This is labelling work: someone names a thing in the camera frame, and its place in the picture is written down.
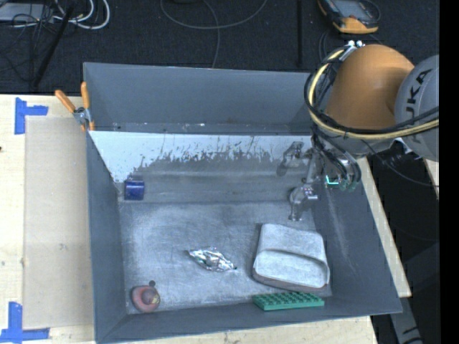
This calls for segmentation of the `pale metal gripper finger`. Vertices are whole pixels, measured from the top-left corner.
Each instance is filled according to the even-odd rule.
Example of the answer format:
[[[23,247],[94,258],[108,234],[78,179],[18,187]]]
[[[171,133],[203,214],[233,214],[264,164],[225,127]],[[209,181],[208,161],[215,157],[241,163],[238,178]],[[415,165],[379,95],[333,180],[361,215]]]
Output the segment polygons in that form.
[[[303,165],[303,146],[304,142],[292,142],[290,147],[283,153],[282,161],[276,169],[277,176],[285,176],[290,169]]]
[[[290,215],[292,221],[300,221],[303,212],[310,209],[318,200],[318,194],[310,186],[299,186],[294,188],[289,195]]]

